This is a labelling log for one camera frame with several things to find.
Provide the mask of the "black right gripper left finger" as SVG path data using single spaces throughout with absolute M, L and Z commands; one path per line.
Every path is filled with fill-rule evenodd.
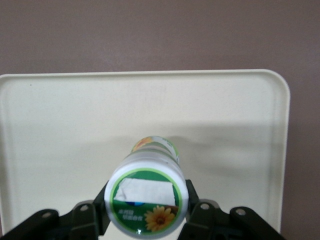
M 94 200 L 77 203 L 60 215 L 55 209 L 37 211 L 9 232 L 2 240 L 98 240 L 104 236 L 110 218 L 107 213 L 104 186 Z

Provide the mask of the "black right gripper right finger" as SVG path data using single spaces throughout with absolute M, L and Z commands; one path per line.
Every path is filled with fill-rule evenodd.
M 284 237 L 254 210 L 245 206 L 224 212 L 214 200 L 200 199 L 190 179 L 186 223 L 180 240 L 283 240 Z

